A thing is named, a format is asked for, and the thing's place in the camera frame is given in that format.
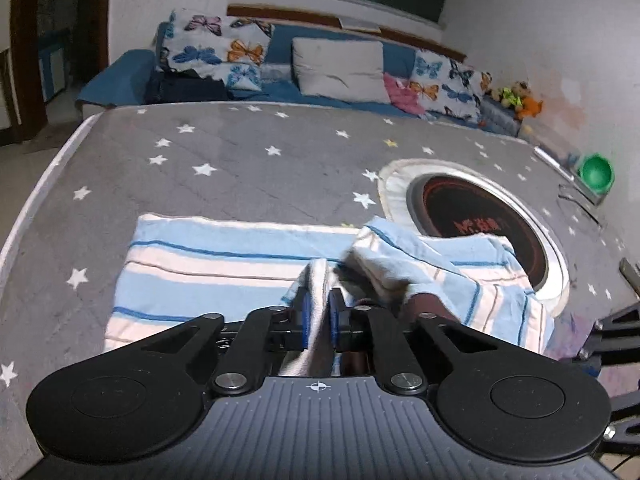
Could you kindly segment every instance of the blue sofa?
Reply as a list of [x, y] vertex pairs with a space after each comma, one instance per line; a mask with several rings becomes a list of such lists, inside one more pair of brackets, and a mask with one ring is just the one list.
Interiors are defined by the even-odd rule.
[[[158, 27], [158, 38], [164, 38], [166, 23]], [[262, 65], [263, 73], [268, 66], [291, 66], [293, 38], [325, 38], [328, 40], [371, 41], [371, 37], [362, 37], [348, 32], [325, 30], [316, 27], [300, 25], [280, 25], [275, 27], [267, 55]], [[414, 68], [416, 49], [402, 46], [380, 39], [383, 44], [384, 71], [394, 77], [409, 79]], [[156, 51], [129, 50], [116, 62], [100, 72], [80, 92], [78, 100], [90, 105], [88, 113], [95, 113], [95, 107], [113, 107], [125, 105], [143, 105], [146, 83], [152, 70], [159, 66], [159, 54], [162, 41], [158, 41]], [[300, 93], [298, 86], [290, 79], [265, 80], [262, 92], [233, 91], [235, 100], [269, 101], [277, 103], [296, 103], [322, 105], [333, 108], [350, 108], [374, 112], [394, 117], [416, 117], [408, 114], [391, 104], [352, 103], [318, 96], [305, 96]], [[469, 126], [465, 121], [455, 118], [447, 120]]]

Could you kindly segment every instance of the green bowl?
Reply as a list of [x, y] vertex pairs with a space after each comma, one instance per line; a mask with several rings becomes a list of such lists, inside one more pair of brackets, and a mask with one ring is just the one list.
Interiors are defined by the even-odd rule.
[[592, 191], [598, 194], [608, 192], [615, 179], [611, 163], [599, 153], [584, 158], [578, 169], [578, 175]]

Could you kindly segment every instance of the round black pad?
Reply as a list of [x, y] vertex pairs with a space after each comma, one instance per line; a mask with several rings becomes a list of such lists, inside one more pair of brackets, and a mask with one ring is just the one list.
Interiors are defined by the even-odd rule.
[[135, 460], [187, 433], [202, 392], [168, 356], [109, 354], [59, 370], [32, 391], [26, 415], [44, 451], [77, 462]]
[[407, 202], [425, 234], [506, 236], [531, 286], [537, 289], [546, 278], [545, 251], [535, 232], [508, 204], [481, 187], [453, 176], [423, 176], [412, 182]]
[[591, 452], [610, 417], [598, 381], [521, 349], [465, 355], [442, 381], [436, 407], [465, 446], [519, 464]]

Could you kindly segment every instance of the pink cloth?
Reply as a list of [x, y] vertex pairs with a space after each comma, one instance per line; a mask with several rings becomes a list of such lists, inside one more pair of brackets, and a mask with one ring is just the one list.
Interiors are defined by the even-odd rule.
[[426, 110], [418, 104], [418, 94], [411, 90], [407, 83], [396, 79], [385, 72], [385, 89], [389, 94], [391, 104], [400, 108], [403, 112], [414, 115], [423, 115]]

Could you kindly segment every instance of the black cable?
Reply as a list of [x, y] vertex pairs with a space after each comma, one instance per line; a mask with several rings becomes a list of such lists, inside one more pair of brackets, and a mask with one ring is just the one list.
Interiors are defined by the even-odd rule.
[[627, 462], [629, 462], [629, 460], [631, 460], [634, 456], [630, 455], [628, 457], [626, 457], [622, 462], [620, 462], [617, 466], [615, 466], [615, 468], [613, 468], [611, 470], [611, 472], [613, 473], [614, 471], [616, 471], [618, 468], [622, 467], [623, 465], [625, 465]]

